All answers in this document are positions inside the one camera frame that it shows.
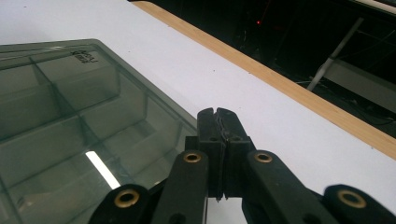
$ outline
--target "clear plastic organizer box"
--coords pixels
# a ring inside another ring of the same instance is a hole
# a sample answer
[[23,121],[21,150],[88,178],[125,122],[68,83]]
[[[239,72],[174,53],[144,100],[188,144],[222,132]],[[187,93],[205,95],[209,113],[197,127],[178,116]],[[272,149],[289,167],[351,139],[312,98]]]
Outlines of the clear plastic organizer box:
[[118,185],[164,180],[195,132],[97,40],[2,46],[0,223],[87,223]]

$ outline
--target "compartment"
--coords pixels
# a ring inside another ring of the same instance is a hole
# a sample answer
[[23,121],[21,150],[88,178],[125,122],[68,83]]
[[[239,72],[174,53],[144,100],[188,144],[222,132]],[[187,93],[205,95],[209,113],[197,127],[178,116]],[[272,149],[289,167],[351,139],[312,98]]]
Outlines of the compartment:
[[[119,72],[97,51],[68,53],[72,56],[38,63],[37,66],[75,110],[120,94]],[[33,58],[42,61],[45,56]]]
[[10,203],[7,194],[2,191],[0,191],[0,223],[19,223],[18,217],[13,211],[12,204]]
[[0,140],[70,113],[34,65],[0,70]]
[[[101,145],[90,149],[105,150]],[[105,165],[114,167],[111,165],[114,158],[102,159]],[[85,153],[81,153],[8,191],[23,222],[46,224],[54,223],[54,220],[56,223],[68,223],[75,218],[89,218],[83,213],[95,208],[111,188]]]
[[0,144],[0,176],[9,188],[87,150],[96,141],[79,117],[37,128]]
[[95,211],[96,207],[99,204],[96,204],[95,206],[92,206],[91,208],[82,211],[81,214],[79,214],[77,217],[74,217],[70,222],[67,222],[68,224],[81,224],[81,223],[88,223],[93,212]]
[[183,123],[174,120],[140,141],[131,141],[133,132],[126,130],[104,145],[136,184],[149,189],[167,177],[176,155],[184,149],[182,129]]
[[100,139],[105,139],[137,123],[146,116],[147,97],[135,84],[120,76],[120,95],[81,112]]

